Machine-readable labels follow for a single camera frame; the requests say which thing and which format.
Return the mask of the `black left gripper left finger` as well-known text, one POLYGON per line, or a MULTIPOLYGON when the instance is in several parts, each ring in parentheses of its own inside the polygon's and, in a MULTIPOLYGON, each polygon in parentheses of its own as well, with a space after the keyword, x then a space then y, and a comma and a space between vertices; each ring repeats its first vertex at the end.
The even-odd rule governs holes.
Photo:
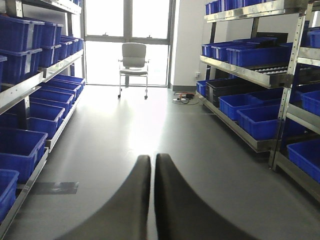
POLYGON ((92 216, 60 240, 145 240, 151 189, 151 159, 139 155, 120 188, 92 216))

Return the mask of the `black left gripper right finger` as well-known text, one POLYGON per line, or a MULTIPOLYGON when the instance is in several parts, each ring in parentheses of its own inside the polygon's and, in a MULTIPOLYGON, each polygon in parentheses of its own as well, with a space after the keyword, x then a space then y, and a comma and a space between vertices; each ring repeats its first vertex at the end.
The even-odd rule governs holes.
POLYGON ((203 201, 167 153, 156 156, 154 211, 160 240, 254 239, 203 201))

